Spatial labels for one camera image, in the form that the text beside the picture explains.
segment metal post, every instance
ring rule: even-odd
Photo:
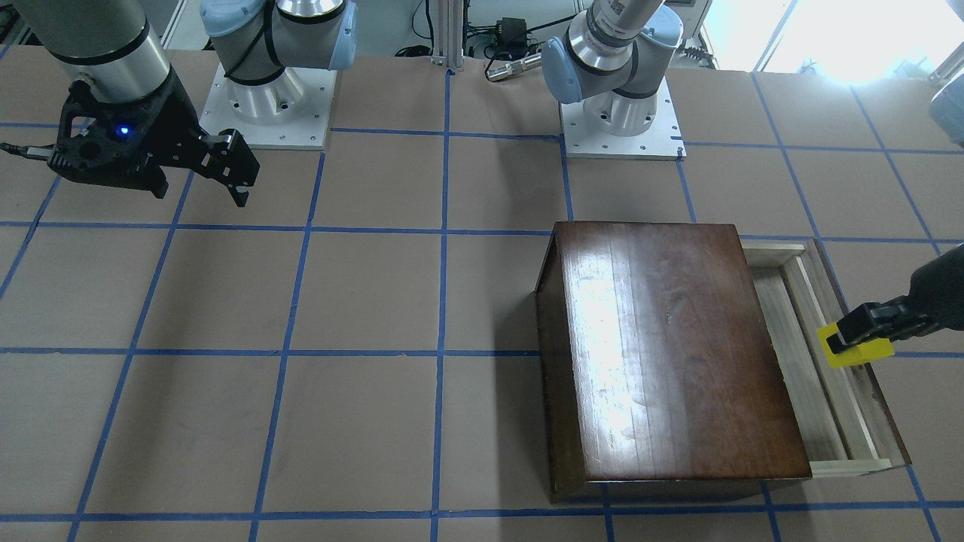
[[[436,0],[438,23],[435,32],[435,49],[432,51],[433,64],[462,71],[464,9],[464,0]]]

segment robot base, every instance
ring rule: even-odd
[[[561,104],[566,156],[622,160],[676,160],[686,157],[680,123],[665,79],[659,84],[656,103],[658,109],[653,117],[653,125],[637,136],[628,137],[612,135],[596,128],[594,119],[586,117],[582,102]]]
[[[306,102],[300,104],[297,111],[291,111],[293,115],[285,122],[255,124],[235,114],[225,69],[218,65],[211,92],[200,115],[201,127],[215,134],[226,128],[235,128],[244,135],[252,149],[324,150],[337,72],[327,69],[289,69],[294,70],[303,83]]]

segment dark brown wood panel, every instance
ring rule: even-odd
[[[575,222],[553,237],[586,480],[810,476],[734,227]]]

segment floor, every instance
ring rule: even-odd
[[[171,56],[202,107],[213,53]],[[359,58],[327,151],[259,151],[245,209],[0,156],[0,540],[964,540],[964,334],[875,364],[913,468],[552,506],[531,294],[574,218],[816,237],[849,303],[905,293],[964,238],[933,91],[671,71],[684,161],[565,160],[538,74],[481,68]],[[0,139],[52,141],[66,87],[0,51]]]

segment wooden cabinet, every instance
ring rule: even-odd
[[[738,497],[905,462],[869,370],[835,378],[813,354],[841,308],[807,250],[729,225],[556,224],[536,289],[553,500],[599,482]]]

